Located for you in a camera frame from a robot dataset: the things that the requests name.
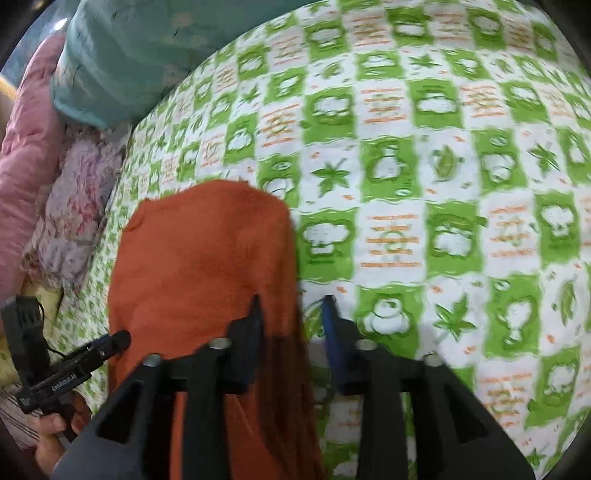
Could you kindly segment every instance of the pink blanket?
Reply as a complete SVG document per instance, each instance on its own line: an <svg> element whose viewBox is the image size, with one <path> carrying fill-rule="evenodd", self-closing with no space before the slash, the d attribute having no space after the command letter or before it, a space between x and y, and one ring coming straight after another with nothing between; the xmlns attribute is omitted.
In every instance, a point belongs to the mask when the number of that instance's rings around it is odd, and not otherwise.
<svg viewBox="0 0 591 480"><path fill-rule="evenodd" d="M65 124L53 108L49 81L64 37L47 38L31 59L0 153L0 302L20 290L22 252L59 173Z"/></svg>

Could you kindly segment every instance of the screw head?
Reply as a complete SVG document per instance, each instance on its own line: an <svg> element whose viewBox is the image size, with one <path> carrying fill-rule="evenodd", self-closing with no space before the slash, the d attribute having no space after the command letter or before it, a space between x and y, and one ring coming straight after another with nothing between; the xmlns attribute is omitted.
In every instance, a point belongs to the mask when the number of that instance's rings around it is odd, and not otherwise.
<svg viewBox="0 0 591 480"><path fill-rule="evenodd" d="M369 338L363 338L355 342L355 348L357 350L361 350L362 352L370 352L371 350L375 350L377 347L378 344Z"/></svg>
<svg viewBox="0 0 591 480"><path fill-rule="evenodd" d="M162 361L162 357L157 353L151 353L144 359L144 365L146 367L156 367Z"/></svg>
<svg viewBox="0 0 591 480"><path fill-rule="evenodd" d="M441 358L438 354L434 352L425 355L423 357L423 362L425 362L425 365L427 365L428 367L440 367L444 363L443 358Z"/></svg>
<svg viewBox="0 0 591 480"><path fill-rule="evenodd" d="M212 350L225 350L230 348L232 341L226 337L218 337L209 341L209 348Z"/></svg>

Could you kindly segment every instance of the finger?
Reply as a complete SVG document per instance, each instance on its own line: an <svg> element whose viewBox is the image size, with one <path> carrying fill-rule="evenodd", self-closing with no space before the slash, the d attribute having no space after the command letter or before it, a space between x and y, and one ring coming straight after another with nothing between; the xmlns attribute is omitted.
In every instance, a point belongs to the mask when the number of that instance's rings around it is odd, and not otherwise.
<svg viewBox="0 0 591 480"><path fill-rule="evenodd" d="M66 429L66 421L59 414L53 413L37 419L35 429L40 437L53 437Z"/></svg>
<svg viewBox="0 0 591 480"><path fill-rule="evenodd" d="M74 408L79 413L83 413L88 408L88 405L86 405L86 400L84 399L84 397L76 391L72 395L72 405L74 405Z"/></svg>
<svg viewBox="0 0 591 480"><path fill-rule="evenodd" d="M82 430L89 424L90 422L90 414L86 415L85 413L76 413L72 417L72 430L74 433L79 435Z"/></svg>

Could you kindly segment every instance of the cartoon print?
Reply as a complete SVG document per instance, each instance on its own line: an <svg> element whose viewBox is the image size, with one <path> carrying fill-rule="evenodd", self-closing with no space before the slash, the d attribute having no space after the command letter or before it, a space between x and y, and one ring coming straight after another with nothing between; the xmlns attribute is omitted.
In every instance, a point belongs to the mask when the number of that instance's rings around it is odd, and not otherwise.
<svg viewBox="0 0 591 480"><path fill-rule="evenodd" d="M437 182L455 179L464 163L464 157L458 157L449 145L445 145L441 150L433 150L429 158Z"/></svg>
<svg viewBox="0 0 591 480"><path fill-rule="evenodd" d="M353 319L368 338L394 355L414 358L418 349L417 323L423 312L424 287L390 284L381 288L357 287Z"/></svg>
<svg viewBox="0 0 591 480"><path fill-rule="evenodd" d="M579 75L575 72L566 72L566 77L577 95L585 97L587 100L591 100L589 85L587 85Z"/></svg>
<svg viewBox="0 0 591 480"><path fill-rule="evenodd" d="M537 276L517 274L491 280L486 308L490 320L485 340L487 357L513 358L538 352L540 296Z"/></svg>
<svg viewBox="0 0 591 480"><path fill-rule="evenodd" d="M340 10L345 13L350 10L362 10L364 8L377 7L379 0L338 0Z"/></svg>
<svg viewBox="0 0 591 480"><path fill-rule="evenodd" d="M177 168L178 181L185 182L195 178L197 154L199 153L200 146L201 142L194 142L183 148Z"/></svg>
<svg viewBox="0 0 591 480"><path fill-rule="evenodd" d="M585 101L576 95L564 93L564 98L573 107L574 114L577 117L577 123L587 130L591 130L591 110Z"/></svg>
<svg viewBox="0 0 591 480"><path fill-rule="evenodd" d="M591 154L583 135L571 128L557 128L556 131L570 179L574 184L591 183Z"/></svg>
<svg viewBox="0 0 591 480"><path fill-rule="evenodd" d="M382 137L362 142L361 162L365 169L361 184L364 201L402 200L420 195L418 157L412 137Z"/></svg>
<svg viewBox="0 0 591 480"><path fill-rule="evenodd" d="M422 8L398 7L387 9L386 13L399 46L433 44L434 38L428 29L430 17Z"/></svg>
<svg viewBox="0 0 591 480"><path fill-rule="evenodd" d="M322 90L306 96L304 143L329 142L355 136L353 92L350 87Z"/></svg>
<svg viewBox="0 0 591 480"><path fill-rule="evenodd" d="M478 248L479 227L486 219L476 216L476 205L447 202L429 205L427 219L429 274L459 275L482 268Z"/></svg>
<svg viewBox="0 0 591 480"><path fill-rule="evenodd" d="M518 149L511 130L491 128L474 131L475 148L480 158L484 192L525 187L527 180L518 162Z"/></svg>
<svg viewBox="0 0 591 480"><path fill-rule="evenodd" d="M301 217L297 249L302 278L322 282L352 278L356 213L357 209L328 209Z"/></svg>
<svg viewBox="0 0 591 480"><path fill-rule="evenodd" d="M540 224L540 255L543 266L565 262L579 254L579 216L572 195L556 192L535 196L535 215Z"/></svg>
<svg viewBox="0 0 591 480"><path fill-rule="evenodd" d="M297 25L297 18L295 13L288 13L280 17L269 20L265 26L267 35L274 35L277 32L287 30L290 27Z"/></svg>
<svg viewBox="0 0 591 480"><path fill-rule="evenodd" d="M504 50L503 24L498 14L481 8L466 8L477 47Z"/></svg>
<svg viewBox="0 0 591 480"><path fill-rule="evenodd" d="M216 55L216 65L224 63L232 58L234 52L236 51L236 40L231 41L228 45L226 45L221 50L218 50Z"/></svg>
<svg viewBox="0 0 591 480"><path fill-rule="evenodd" d="M513 55L515 62L519 68L525 73L525 76L530 80L541 83L552 83L542 65L533 57L525 57L520 55Z"/></svg>
<svg viewBox="0 0 591 480"><path fill-rule="evenodd" d="M453 73L470 80L490 78L478 56L469 50L444 50L447 61L452 65Z"/></svg>
<svg viewBox="0 0 591 480"><path fill-rule="evenodd" d="M517 5L515 4L515 0L494 0L496 6L499 8L499 10L504 10L507 12L513 12L513 13L521 13L521 11L517 8Z"/></svg>
<svg viewBox="0 0 591 480"><path fill-rule="evenodd" d="M449 80L415 80L407 82L414 106L417 127L462 127L462 116L454 84Z"/></svg>
<svg viewBox="0 0 591 480"><path fill-rule="evenodd" d="M201 80L195 87L193 110L203 108L212 99L212 78Z"/></svg>
<svg viewBox="0 0 591 480"><path fill-rule="evenodd" d="M556 302L552 304L554 311L560 312L562 324L566 324L573 319L577 311L577 296L574 293L574 280L565 281L558 290Z"/></svg>
<svg viewBox="0 0 591 480"><path fill-rule="evenodd" d="M209 123L207 124L208 129L228 123L236 95L235 90L226 92L212 102L212 111L209 116Z"/></svg>
<svg viewBox="0 0 591 480"><path fill-rule="evenodd" d="M577 345L541 358L535 398L527 404L526 429L567 414L579 372L579 355L580 346Z"/></svg>
<svg viewBox="0 0 591 480"><path fill-rule="evenodd" d="M255 156L255 132L258 115L243 115L228 125L226 131L226 152L223 164L238 163Z"/></svg>
<svg viewBox="0 0 591 480"><path fill-rule="evenodd" d="M148 193L156 193L160 190L160 169L162 161L150 164L150 176L148 177Z"/></svg>
<svg viewBox="0 0 591 480"><path fill-rule="evenodd" d="M264 45L257 45L238 54L238 79L241 82L264 75L269 71L268 50L269 48Z"/></svg>
<svg viewBox="0 0 591 480"><path fill-rule="evenodd" d="M363 319L363 325L368 332L391 335L408 332L410 320L402 309L402 302L391 297L379 299L373 311Z"/></svg>
<svg viewBox="0 0 591 480"><path fill-rule="evenodd" d="M304 90L307 69L289 69L276 73L271 77L265 103L280 102L295 95L301 95Z"/></svg>
<svg viewBox="0 0 591 480"><path fill-rule="evenodd" d="M305 27L304 32L312 61L334 57L349 50L345 29L340 20L320 22Z"/></svg>
<svg viewBox="0 0 591 480"><path fill-rule="evenodd" d="M395 50L378 50L356 54L357 79L403 78L404 70Z"/></svg>
<svg viewBox="0 0 591 480"><path fill-rule="evenodd" d="M538 57L549 61L558 61L556 53L556 37L547 25L539 22L532 22L534 29L535 53Z"/></svg>
<svg viewBox="0 0 591 480"><path fill-rule="evenodd" d="M273 155L259 162L258 187L283 200L291 208L300 204L300 179L298 155Z"/></svg>
<svg viewBox="0 0 591 480"><path fill-rule="evenodd" d="M527 82L501 83L511 116L518 123L550 123L548 111L532 84Z"/></svg>

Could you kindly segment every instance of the human hand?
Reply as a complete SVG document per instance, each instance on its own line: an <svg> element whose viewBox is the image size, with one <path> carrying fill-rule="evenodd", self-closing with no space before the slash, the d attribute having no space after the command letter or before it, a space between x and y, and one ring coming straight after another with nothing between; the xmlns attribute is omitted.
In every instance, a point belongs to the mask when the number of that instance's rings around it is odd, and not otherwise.
<svg viewBox="0 0 591 480"><path fill-rule="evenodd" d="M90 422L91 412L86 400L78 392L74 392L72 404L76 413L72 418L72 430L79 435ZM46 475L51 472L66 451L57 438L57 435L65 431L66 421L57 413L46 415L35 421L35 429L39 434L39 443L35 451L35 460Z"/></svg>

